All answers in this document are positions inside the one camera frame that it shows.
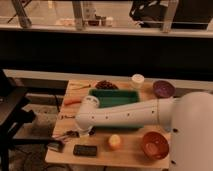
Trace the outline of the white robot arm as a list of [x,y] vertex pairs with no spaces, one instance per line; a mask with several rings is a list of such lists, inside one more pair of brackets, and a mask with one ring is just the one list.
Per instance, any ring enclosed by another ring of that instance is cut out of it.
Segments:
[[213,95],[192,92],[180,98],[152,99],[99,108],[86,96],[75,116],[78,128],[162,125],[171,128],[170,171],[213,171]]

